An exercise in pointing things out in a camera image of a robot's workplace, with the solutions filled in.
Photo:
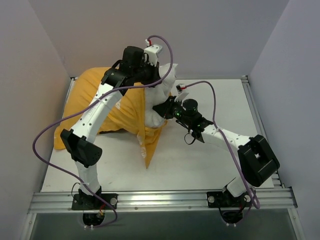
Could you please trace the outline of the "white pillow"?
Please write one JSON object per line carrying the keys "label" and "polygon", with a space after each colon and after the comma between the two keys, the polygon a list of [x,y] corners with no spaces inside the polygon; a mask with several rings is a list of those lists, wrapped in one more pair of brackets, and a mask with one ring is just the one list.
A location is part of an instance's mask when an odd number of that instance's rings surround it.
{"label": "white pillow", "polygon": [[153,106],[164,103],[169,97],[173,85],[176,81],[176,68],[178,64],[174,63],[167,77],[155,87],[144,88],[144,125],[147,128],[159,128],[165,123],[165,119],[153,110]]}

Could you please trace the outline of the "yellow Mickey Mouse pillowcase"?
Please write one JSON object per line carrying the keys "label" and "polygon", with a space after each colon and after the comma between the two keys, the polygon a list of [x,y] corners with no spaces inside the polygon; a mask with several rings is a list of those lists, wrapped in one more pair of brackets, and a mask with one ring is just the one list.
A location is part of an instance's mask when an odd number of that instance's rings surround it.
{"label": "yellow Mickey Mouse pillowcase", "polygon": [[[94,67],[83,72],[75,81],[64,107],[63,117],[78,113],[89,106],[98,90],[101,79],[108,67]],[[159,127],[147,126],[145,120],[146,88],[129,89],[125,96],[112,108],[98,133],[125,130],[137,136],[145,167],[148,168],[162,132],[167,124]]]}

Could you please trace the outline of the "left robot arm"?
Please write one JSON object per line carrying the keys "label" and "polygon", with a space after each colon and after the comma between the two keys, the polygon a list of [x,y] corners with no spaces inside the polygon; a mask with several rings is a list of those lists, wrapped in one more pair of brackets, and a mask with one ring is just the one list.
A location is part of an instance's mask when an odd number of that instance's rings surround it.
{"label": "left robot arm", "polygon": [[71,158],[75,161],[78,176],[83,180],[79,195],[83,204],[95,210],[101,203],[101,186],[98,181],[97,162],[102,149],[94,144],[96,135],[107,115],[135,83],[152,84],[160,79],[158,56],[162,46],[153,44],[145,49],[128,46],[122,59],[108,69],[92,99],[95,105],[86,110],[60,137]]}

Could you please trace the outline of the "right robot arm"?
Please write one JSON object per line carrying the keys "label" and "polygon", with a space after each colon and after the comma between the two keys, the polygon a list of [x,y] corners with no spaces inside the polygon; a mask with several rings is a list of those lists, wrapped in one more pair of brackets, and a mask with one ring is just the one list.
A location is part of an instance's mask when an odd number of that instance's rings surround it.
{"label": "right robot arm", "polygon": [[223,203],[227,206],[234,206],[242,194],[260,187],[280,168],[280,162],[264,136],[250,137],[219,128],[199,113],[198,102],[194,99],[179,102],[170,96],[153,110],[164,119],[175,119],[195,140],[230,152],[239,175],[222,193]]}

